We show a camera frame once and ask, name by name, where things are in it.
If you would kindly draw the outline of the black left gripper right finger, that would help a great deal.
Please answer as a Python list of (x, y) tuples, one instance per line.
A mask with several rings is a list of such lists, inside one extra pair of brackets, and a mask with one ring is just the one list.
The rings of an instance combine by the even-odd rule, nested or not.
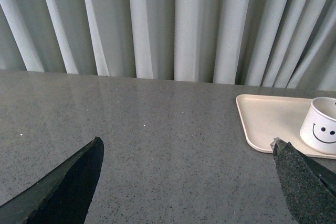
[(294, 219), (298, 223), (335, 223), (335, 173), (278, 137), (271, 149)]

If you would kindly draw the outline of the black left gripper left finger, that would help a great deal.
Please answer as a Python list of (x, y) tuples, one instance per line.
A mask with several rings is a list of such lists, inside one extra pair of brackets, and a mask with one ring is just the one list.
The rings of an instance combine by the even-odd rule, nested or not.
[(104, 144), (95, 137), (1, 206), (1, 223), (84, 223), (100, 177)]

